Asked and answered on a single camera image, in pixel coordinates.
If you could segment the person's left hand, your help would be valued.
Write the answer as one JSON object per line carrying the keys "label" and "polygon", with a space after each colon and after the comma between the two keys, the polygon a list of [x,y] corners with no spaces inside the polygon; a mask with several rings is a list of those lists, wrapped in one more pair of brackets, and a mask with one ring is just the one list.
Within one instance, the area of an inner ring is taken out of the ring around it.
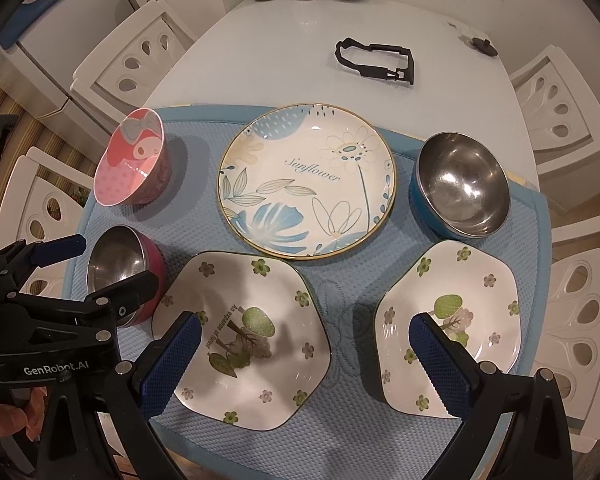
{"label": "person's left hand", "polygon": [[0,439],[10,437],[20,430],[30,441],[38,440],[43,428],[47,388],[31,389],[29,403],[24,408],[0,404]]}

